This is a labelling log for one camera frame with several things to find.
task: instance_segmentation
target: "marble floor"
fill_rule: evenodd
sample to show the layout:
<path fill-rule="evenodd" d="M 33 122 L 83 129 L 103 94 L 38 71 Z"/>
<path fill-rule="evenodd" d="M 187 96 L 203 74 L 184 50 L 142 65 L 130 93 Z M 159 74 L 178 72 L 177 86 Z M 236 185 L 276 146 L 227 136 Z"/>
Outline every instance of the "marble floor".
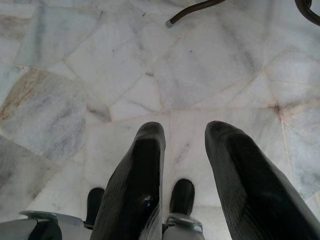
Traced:
<path fill-rule="evenodd" d="M 188 178 L 206 239 L 231 239 L 205 152 L 213 120 L 249 134 L 320 219 L 320 27 L 293 0 L 227 0 L 166 27 L 196 2 L 0 0 L 0 222 L 84 219 L 88 191 L 157 121 L 164 218 Z"/>

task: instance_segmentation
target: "metal tip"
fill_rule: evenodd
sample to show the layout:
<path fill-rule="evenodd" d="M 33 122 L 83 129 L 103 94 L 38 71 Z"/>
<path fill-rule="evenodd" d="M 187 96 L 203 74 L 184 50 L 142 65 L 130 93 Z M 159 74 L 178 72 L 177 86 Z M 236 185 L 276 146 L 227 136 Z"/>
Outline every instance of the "metal tip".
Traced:
<path fill-rule="evenodd" d="M 170 20 L 166 21 L 165 25 L 168 27 L 168 28 L 171 28 L 173 26 L 173 24 L 170 22 Z"/>

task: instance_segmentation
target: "brown stain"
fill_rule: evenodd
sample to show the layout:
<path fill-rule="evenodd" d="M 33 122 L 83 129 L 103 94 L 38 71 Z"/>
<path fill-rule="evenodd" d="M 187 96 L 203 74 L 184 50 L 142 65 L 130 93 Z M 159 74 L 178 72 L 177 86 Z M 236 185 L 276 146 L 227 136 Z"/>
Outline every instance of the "brown stain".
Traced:
<path fill-rule="evenodd" d="M 37 87 L 45 78 L 45 72 L 33 69 L 18 80 L 12 87 L 0 109 L 0 122 L 11 118 L 19 106 L 36 96 Z"/>
<path fill-rule="evenodd" d="M 0 15 L 0 37 L 4 39 L 22 40 L 29 22 L 30 19 Z"/>

